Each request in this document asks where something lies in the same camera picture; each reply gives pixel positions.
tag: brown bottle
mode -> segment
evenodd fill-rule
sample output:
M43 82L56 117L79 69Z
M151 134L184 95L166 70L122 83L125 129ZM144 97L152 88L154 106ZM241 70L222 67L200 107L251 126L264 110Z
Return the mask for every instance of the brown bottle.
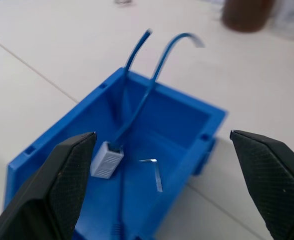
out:
M275 0L227 0L223 23L236 31L251 33L266 24Z

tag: table surface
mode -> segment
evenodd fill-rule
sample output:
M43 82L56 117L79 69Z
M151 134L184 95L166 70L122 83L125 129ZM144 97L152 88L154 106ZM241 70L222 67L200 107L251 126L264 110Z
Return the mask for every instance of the table surface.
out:
M294 151L294 41L268 27L230 31L199 0L0 0L0 209L5 165L123 66L148 28L132 69L151 76L174 35L195 33L206 48L178 43L159 81L229 112L202 175L190 179L156 237L271 240L229 133L267 135Z

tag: cable connector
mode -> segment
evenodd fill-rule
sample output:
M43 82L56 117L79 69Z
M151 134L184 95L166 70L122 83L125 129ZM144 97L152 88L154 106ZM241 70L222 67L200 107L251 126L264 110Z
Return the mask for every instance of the cable connector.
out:
M113 148L109 142L104 141L91 162L90 175L92 177L109 179L122 158L122 149Z

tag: blue plastic box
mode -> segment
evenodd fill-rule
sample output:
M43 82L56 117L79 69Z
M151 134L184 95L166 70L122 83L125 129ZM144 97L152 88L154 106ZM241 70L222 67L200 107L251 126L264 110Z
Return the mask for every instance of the blue plastic box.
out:
M115 121L115 95L123 68L117 70L66 116L47 130L8 165L5 206L22 183L66 138L97 132L97 152L120 128ZM124 113L130 118L149 79L130 72ZM151 240L163 217L190 175L199 173L214 144L214 133L225 112L161 84L156 85L128 135L129 160L124 171L123 222L127 240ZM163 192L157 192L153 166L139 163L157 159ZM89 177L74 239L108 240L118 202L117 179Z

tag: metal pin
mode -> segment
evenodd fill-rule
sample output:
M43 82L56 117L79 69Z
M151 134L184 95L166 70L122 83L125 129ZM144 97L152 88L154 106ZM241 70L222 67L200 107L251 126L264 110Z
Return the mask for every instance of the metal pin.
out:
M155 167L155 178L156 178L156 185L157 185L157 191L162 193L162 183L161 183L161 177L160 177L160 170L159 165L156 159L144 159L139 160L141 163L153 163Z

